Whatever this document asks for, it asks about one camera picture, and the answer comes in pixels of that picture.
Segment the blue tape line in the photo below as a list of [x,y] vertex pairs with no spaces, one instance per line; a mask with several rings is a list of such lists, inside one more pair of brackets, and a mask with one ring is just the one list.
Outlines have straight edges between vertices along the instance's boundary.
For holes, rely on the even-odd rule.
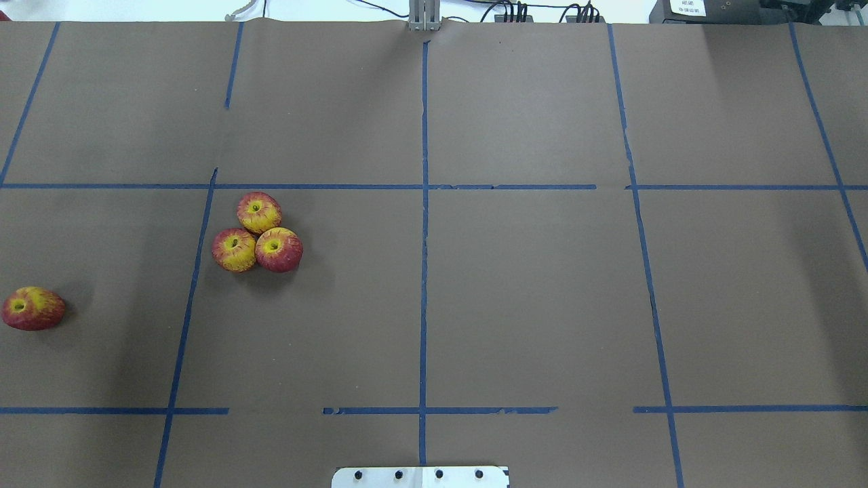
[[169,434],[172,431],[172,419],[174,406],[178,399],[178,384],[181,382],[181,367],[184,364],[184,352],[187,349],[187,334],[190,331],[190,317],[193,314],[193,297],[196,293],[196,285],[199,282],[199,268],[202,262],[202,246],[205,242],[205,231],[208,227],[208,218],[211,215],[211,201],[214,199],[214,183],[217,180],[217,168],[211,174],[208,188],[208,196],[205,200],[205,211],[202,214],[202,226],[199,230],[199,244],[196,247],[196,259],[193,263],[193,276],[190,278],[190,291],[187,294],[187,309],[184,312],[184,326],[181,328],[181,341],[178,344],[178,357],[174,363],[174,376],[172,377],[172,391],[168,397],[168,411],[166,424],[163,426],[163,437],[160,444],[160,457],[157,460],[157,471],[154,476],[154,488],[160,488],[162,483],[163,466],[166,464],[166,451],[168,449]]
[[341,184],[341,183],[221,183],[215,188],[223,189],[285,189],[285,190],[421,190],[422,185],[390,184]]
[[[0,415],[165,415],[167,408],[102,406],[3,406]],[[175,415],[228,415],[228,408],[177,408]]]
[[838,190],[836,185],[629,185],[624,189],[645,190],[700,190],[700,191],[826,191]]
[[232,87],[235,85],[235,70],[238,68],[238,54],[241,51],[241,36],[244,34],[244,23],[238,23],[238,34],[235,35],[235,52],[232,54],[232,68],[229,70],[229,84],[226,87],[226,101],[224,106],[229,110],[232,101]]
[[422,43],[422,284],[419,316],[419,465],[427,464],[428,404],[428,43]]
[[208,189],[201,183],[4,183],[8,189],[154,189],[154,190],[193,190]]
[[853,215],[853,209],[850,206],[850,199],[847,198],[847,190],[844,186],[844,180],[841,178],[841,172],[838,170],[838,163],[835,161],[835,153],[832,151],[832,144],[829,142],[829,136],[825,132],[823,119],[819,115],[817,102],[814,100],[813,90],[811,90],[811,82],[808,81],[808,74],[805,70],[805,63],[802,61],[802,52],[799,49],[799,39],[796,37],[796,26],[790,22],[790,39],[792,40],[792,50],[796,54],[796,63],[799,64],[799,73],[802,75],[802,82],[805,84],[805,92],[808,95],[808,102],[811,103],[811,111],[814,114],[814,120],[817,121],[820,137],[823,139],[825,153],[829,156],[829,164],[832,165],[832,172],[835,174],[835,181],[838,183],[838,191],[841,193],[841,201],[844,203],[844,209],[847,211],[847,218],[850,220],[850,227],[853,230],[853,236],[856,237],[856,244],[859,247],[859,253],[862,254],[862,264],[865,265],[865,271],[868,271],[868,253],[865,252],[865,243],[862,241],[862,234],[859,232],[859,226],[856,223],[856,217]]
[[633,413],[868,412],[867,405],[636,406]]
[[39,88],[39,82],[43,79],[45,66],[49,62],[51,50],[54,49],[54,42],[57,39],[57,31],[60,30],[60,23],[55,22],[55,27],[51,31],[49,45],[45,47],[43,61],[39,64],[39,70],[36,72],[36,79],[33,80],[33,86],[30,87],[30,94],[27,95],[27,102],[24,104],[24,110],[21,112],[21,118],[18,119],[18,128],[15,129],[15,135],[12,136],[12,142],[9,145],[9,152],[6,153],[6,162],[3,163],[3,169],[0,170],[0,185],[6,181],[6,174],[9,173],[9,166],[12,164],[12,156],[15,155],[15,148],[18,146],[18,139],[21,137],[21,131],[24,130],[24,124],[27,122],[27,115],[30,113],[30,106],[33,105],[33,99],[36,97],[36,89]]
[[[425,415],[548,415],[556,406],[427,406]],[[324,408],[323,415],[418,415],[415,406],[342,406]]]
[[596,185],[431,185],[432,190],[596,190]]
[[[660,376],[663,385],[663,398],[666,405],[672,406],[672,394],[669,389],[669,373],[666,367],[666,354],[663,351],[663,336],[660,330],[660,317],[657,312],[657,299],[654,294],[654,279],[651,275],[651,260],[648,257],[648,241],[645,238],[645,224],[642,222],[641,204],[639,202],[639,185],[636,180],[636,171],[633,164],[633,151],[630,149],[630,141],[627,138],[627,110],[624,106],[624,94],[621,88],[621,73],[618,70],[618,55],[615,50],[615,33],[612,24],[606,25],[608,29],[609,50],[612,53],[612,70],[615,72],[615,90],[618,95],[618,109],[621,112],[621,132],[624,136],[624,151],[627,154],[630,171],[630,186],[633,193],[633,206],[636,211],[636,225],[639,228],[639,242],[642,250],[642,262],[645,265],[645,281],[648,286],[648,298],[651,302],[651,316],[654,321],[654,339],[657,342],[657,361],[660,365]],[[675,430],[675,416],[667,414],[669,423],[669,441],[672,445],[672,460],[675,467],[675,481],[678,488],[684,488],[684,474],[681,469],[681,451],[678,447],[678,433]]]

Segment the white bracket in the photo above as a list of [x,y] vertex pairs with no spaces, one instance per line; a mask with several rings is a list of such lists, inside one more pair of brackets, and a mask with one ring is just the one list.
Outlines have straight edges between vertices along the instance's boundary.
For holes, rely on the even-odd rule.
[[341,468],[332,488],[510,488],[510,469],[499,466]]
[[440,30],[440,0],[410,0],[410,30]]

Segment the white background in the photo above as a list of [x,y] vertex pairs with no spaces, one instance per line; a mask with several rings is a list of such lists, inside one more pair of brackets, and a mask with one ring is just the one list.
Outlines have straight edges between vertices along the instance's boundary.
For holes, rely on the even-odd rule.
[[[253,8],[239,15],[238,20],[262,16],[265,0],[257,0]],[[408,0],[369,0],[395,10],[408,11]],[[220,21],[224,16],[244,6],[247,0],[0,0],[0,10],[13,20],[25,21]],[[568,5],[566,0],[531,1],[535,4]],[[464,0],[441,0],[442,16],[462,16],[478,22],[486,5]],[[595,0],[594,6],[610,23],[647,23],[654,0]],[[493,12],[502,13],[501,7]],[[557,22],[563,9],[531,7],[535,22]],[[375,21],[395,18],[382,10],[372,9],[353,0],[268,0],[266,16],[294,21]],[[494,19],[492,14],[486,22]],[[823,18],[826,25],[858,25],[853,14],[840,11]]]

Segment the apple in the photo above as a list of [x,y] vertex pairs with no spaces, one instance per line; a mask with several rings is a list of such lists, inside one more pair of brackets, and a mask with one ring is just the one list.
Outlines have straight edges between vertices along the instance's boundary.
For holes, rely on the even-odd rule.
[[57,293],[40,287],[18,288],[3,303],[3,322],[23,331],[38,331],[56,326],[66,312]]
[[254,234],[276,228],[283,219],[278,202],[262,192],[250,192],[242,196],[235,213],[241,225]]
[[256,241],[256,261],[269,271],[285,273],[299,267],[304,250],[293,231],[276,227],[265,231]]
[[228,228],[214,237],[211,255],[223,269],[245,272],[256,264],[256,238],[243,228]]

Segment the gray metal bracket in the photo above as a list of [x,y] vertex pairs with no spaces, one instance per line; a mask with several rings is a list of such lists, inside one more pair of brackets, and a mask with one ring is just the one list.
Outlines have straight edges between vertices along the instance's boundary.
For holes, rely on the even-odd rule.
[[440,0],[410,0],[410,30],[440,30]]

